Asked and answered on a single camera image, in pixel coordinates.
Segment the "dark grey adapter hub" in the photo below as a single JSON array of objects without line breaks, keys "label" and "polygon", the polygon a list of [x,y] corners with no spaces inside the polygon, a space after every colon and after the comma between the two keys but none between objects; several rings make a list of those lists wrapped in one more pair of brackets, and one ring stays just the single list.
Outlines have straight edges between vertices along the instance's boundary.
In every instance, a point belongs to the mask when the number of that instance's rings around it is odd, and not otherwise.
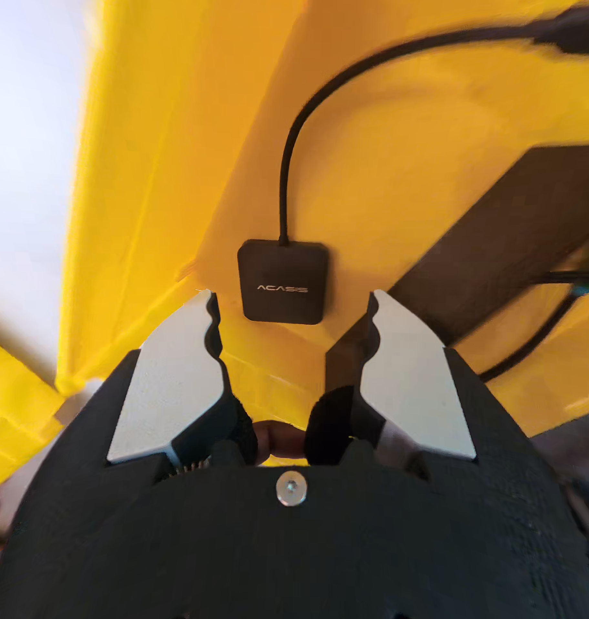
[{"label": "dark grey adapter hub", "polygon": [[589,56],[589,4],[522,25],[482,25],[393,44],[345,67],[321,86],[293,120],[285,140],[278,184],[278,239],[249,239],[237,252],[244,316],[257,322],[319,324],[325,314],[329,249],[290,240],[288,186],[299,135],[312,114],[339,89],[384,64],[433,50],[479,43],[526,41],[560,53]]}]

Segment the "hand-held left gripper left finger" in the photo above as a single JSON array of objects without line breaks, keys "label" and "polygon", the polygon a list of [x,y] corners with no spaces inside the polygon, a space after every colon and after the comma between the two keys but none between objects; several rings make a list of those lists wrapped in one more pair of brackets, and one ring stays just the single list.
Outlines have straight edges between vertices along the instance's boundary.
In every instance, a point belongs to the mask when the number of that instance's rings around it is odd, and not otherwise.
[{"label": "hand-held left gripper left finger", "polygon": [[172,465],[199,463],[235,430],[220,321],[218,298],[205,289],[145,340],[107,454],[110,463],[155,454]]}]

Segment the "yellow plastic bin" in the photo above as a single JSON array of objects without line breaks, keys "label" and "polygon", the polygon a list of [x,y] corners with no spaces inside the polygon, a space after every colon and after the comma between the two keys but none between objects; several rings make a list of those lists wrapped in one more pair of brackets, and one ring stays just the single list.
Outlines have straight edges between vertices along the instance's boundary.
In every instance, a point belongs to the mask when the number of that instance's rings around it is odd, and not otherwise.
[{"label": "yellow plastic bin", "polygon": [[290,238],[331,253],[316,326],[252,322],[237,252],[278,236],[290,126],[392,44],[552,17],[574,1],[95,1],[55,386],[104,379],[203,289],[253,417],[302,426],[325,354],[535,145],[589,143],[589,59],[524,42],[432,50],[362,75],[298,138]]},{"label": "yellow plastic bin", "polygon": [[62,430],[65,398],[0,346],[0,485]]}]

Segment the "person's left hand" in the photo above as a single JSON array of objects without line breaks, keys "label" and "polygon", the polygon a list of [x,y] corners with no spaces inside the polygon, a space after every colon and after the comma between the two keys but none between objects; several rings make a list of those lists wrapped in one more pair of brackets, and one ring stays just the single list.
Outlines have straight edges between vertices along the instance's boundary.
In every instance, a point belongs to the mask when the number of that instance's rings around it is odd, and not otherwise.
[{"label": "person's left hand", "polygon": [[258,450],[256,464],[271,456],[282,459],[304,459],[306,432],[288,423],[266,420],[253,423]]}]

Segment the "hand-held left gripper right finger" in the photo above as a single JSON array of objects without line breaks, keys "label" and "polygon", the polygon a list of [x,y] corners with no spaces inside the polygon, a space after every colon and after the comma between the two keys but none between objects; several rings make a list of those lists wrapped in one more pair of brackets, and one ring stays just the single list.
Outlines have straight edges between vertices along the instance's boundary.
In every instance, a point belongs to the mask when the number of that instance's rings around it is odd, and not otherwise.
[{"label": "hand-held left gripper right finger", "polygon": [[368,340],[358,383],[358,437],[380,460],[427,451],[476,459],[445,346],[383,290],[368,301]]}]

